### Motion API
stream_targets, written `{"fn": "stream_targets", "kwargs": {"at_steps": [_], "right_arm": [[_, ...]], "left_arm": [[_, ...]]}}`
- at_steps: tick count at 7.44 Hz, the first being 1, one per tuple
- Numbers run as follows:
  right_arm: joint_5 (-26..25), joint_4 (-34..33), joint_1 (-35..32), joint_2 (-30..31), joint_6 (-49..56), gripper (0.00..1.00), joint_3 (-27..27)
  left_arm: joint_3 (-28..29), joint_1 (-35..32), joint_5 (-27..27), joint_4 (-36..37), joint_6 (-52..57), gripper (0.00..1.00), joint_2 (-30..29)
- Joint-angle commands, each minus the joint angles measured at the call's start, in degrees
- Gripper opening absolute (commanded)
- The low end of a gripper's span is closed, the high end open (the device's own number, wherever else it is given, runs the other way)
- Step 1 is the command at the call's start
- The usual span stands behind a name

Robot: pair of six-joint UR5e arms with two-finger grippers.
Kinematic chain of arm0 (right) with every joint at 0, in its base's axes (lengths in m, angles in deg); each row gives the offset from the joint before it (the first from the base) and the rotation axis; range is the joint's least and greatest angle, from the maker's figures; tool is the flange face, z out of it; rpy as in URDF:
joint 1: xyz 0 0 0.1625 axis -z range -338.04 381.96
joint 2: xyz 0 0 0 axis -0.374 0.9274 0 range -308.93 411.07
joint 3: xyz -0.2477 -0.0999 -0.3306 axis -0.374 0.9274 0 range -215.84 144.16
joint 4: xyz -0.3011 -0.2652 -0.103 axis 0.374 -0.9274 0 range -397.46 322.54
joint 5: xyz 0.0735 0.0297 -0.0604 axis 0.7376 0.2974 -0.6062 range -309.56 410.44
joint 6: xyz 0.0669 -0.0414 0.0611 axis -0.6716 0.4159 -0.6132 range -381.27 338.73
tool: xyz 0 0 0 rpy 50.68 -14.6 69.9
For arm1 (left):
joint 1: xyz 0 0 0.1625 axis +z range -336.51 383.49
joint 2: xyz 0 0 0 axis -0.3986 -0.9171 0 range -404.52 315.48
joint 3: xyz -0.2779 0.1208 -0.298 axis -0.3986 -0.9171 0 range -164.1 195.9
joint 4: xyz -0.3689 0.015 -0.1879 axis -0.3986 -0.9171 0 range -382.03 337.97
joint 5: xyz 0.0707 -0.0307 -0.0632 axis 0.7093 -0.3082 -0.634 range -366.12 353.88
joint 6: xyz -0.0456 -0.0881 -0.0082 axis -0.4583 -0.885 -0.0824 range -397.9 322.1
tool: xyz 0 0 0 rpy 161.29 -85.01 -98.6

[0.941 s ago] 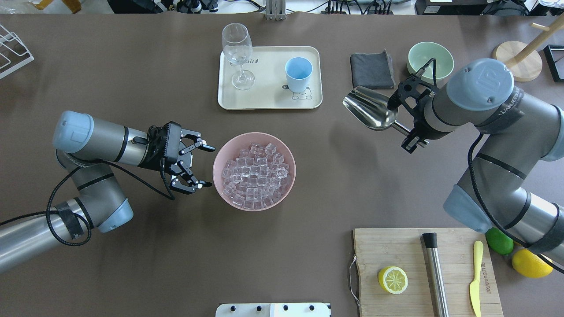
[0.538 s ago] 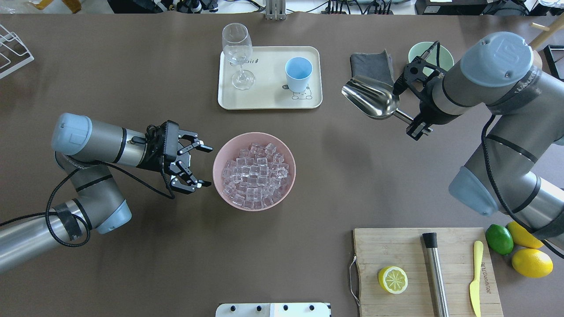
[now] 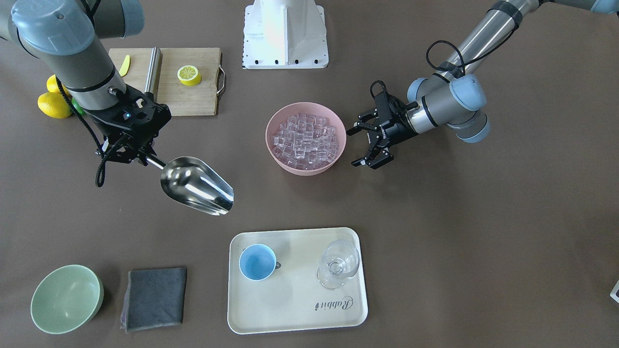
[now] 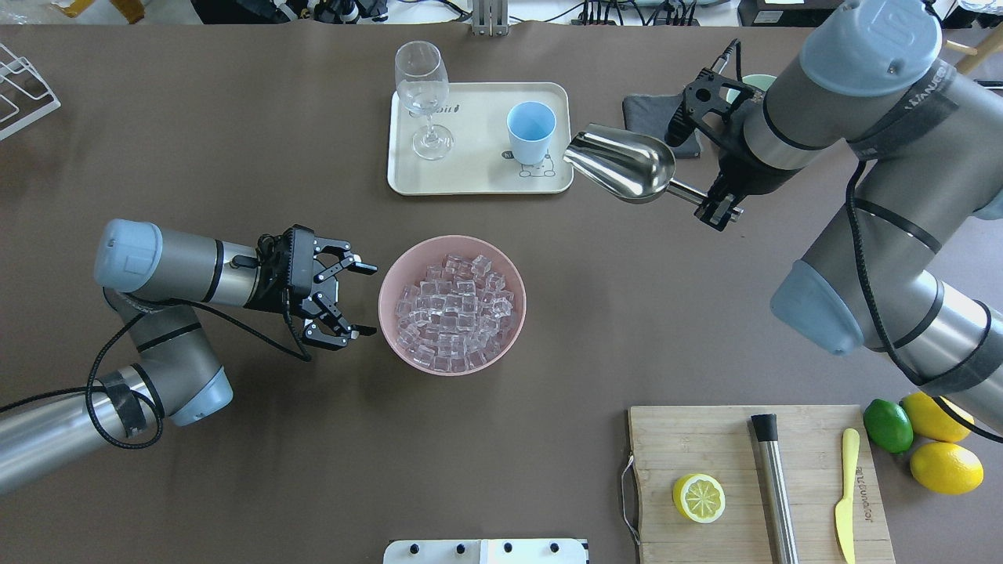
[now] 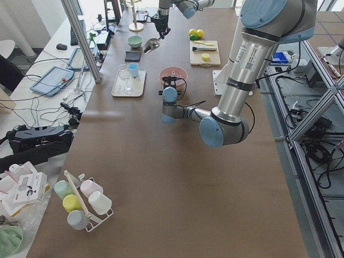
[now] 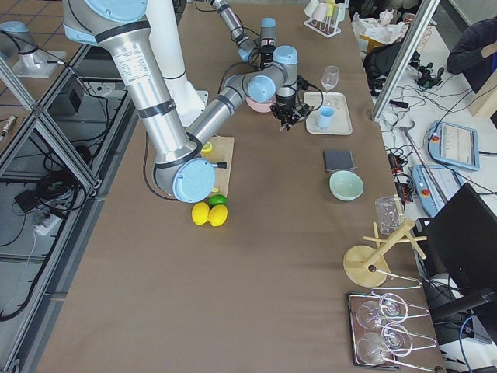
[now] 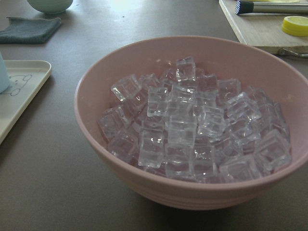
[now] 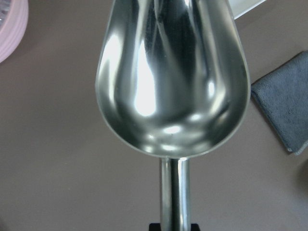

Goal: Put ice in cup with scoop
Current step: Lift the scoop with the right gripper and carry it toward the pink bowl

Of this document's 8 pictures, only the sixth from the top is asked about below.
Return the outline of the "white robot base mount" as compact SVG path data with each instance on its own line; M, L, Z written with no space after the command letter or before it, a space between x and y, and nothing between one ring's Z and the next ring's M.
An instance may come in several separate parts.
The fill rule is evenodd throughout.
M206 107L206 91L195 90L187 78L172 1L148 1L146 16L151 25L151 48L169 94L184 127L188 127Z

